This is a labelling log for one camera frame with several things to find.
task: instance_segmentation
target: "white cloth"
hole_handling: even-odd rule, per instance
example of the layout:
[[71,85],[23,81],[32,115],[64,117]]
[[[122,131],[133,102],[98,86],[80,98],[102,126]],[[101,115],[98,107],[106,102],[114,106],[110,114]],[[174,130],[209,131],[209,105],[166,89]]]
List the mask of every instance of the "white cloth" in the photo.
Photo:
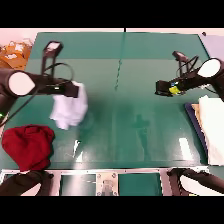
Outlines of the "white cloth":
[[63,95],[53,96],[54,107],[50,119],[55,120],[57,127],[64,130],[68,130],[69,125],[77,126],[83,120],[88,108],[84,84],[75,81],[73,84],[79,86],[77,98]]
[[224,165],[224,102],[220,98],[199,98],[200,119],[208,148],[208,163]]

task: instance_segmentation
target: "green table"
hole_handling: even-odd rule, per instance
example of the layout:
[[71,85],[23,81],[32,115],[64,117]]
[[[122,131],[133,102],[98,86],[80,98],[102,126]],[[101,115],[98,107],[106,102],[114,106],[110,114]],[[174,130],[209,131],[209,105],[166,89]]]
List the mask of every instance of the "green table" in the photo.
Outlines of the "green table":
[[[52,96],[36,96],[5,130],[27,124],[48,125],[55,132],[49,169],[105,169],[195,166],[207,164],[199,138],[184,109],[206,91],[195,89],[181,97],[157,96],[155,82],[176,76],[172,52],[208,59],[197,35],[160,33],[39,33],[26,71],[40,73],[42,50],[50,40],[62,41],[58,62],[75,70],[88,94],[88,112],[78,127],[68,131],[49,119]],[[69,78],[66,68],[56,77]],[[27,98],[20,98],[11,111]],[[180,150],[186,138],[192,160]],[[73,158],[75,140],[81,141]],[[17,169],[0,149],[0,168]]]

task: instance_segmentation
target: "robotic arm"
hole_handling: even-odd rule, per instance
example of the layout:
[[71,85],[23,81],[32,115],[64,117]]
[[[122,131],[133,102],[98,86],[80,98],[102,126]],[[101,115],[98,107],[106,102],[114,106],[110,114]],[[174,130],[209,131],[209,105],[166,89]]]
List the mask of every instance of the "robotic arm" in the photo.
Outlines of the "robotic arm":
[[[41,74],[32,74],[14,69],[0,69],[0,127],[7,123],[24,106],[26,106],[35,95],[60,94],[77,98],[79,87],[71,81],[74,73],[72,68],[65,63],[55,63],[56,57],[62,50],[63,45],[57,41],[50,41],[43,50]],[[46,61],[51,58],[53,64],[46,68]],[[70,68],[71,80],[54,78],[54,68],[64,65]],[[19,97],[32,95],[18,110],[2,123],[12,105]]]
[[174,51],[173,55],[179,62],[180,75],[168,82],[157,81],[155,94],[172,97],[183,95],[189,89],[211,84],[224,101],[224,63],[221,60],[212,58],[204,62],[201,67],[194,69],[198,56],[189,60],[181,52]]

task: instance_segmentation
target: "dark red towel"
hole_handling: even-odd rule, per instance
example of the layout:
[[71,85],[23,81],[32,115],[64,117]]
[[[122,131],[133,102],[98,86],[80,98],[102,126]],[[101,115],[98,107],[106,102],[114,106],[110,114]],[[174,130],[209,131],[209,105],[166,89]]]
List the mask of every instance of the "dark red towel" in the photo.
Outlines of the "dark red towel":
[[42,170],[50,161],[54,131],[47,126],[27,125],[8,129],[2,137],[2,147],[18,164],[21,172]]

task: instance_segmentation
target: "metal frame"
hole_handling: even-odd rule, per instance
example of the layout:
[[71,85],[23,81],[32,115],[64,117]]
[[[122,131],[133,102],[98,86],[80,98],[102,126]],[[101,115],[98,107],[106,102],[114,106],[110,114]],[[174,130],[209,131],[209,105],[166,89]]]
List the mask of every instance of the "metal frame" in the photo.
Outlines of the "metal frame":
[[[54,174],[50,196],[59,196],[61,176],[65,175],[87,175],[87,174],[100,174],[100,173],[117,173],[117,174],[137,174],[137,173],[159,173],[161,188],[163,196],[171,196],[171,186],[167,172],[176,167],[170,168],[137,168],[137,169],[91,169],[91,170],[46,170]],[[195,167],[178,167],[178,168],[191,168],[195,171],[205,171],[209,173],[208,166],[195,166]],[[0,184],[4,181],[7,174],[17,174],[19,170],[2,169],[0,173]]]

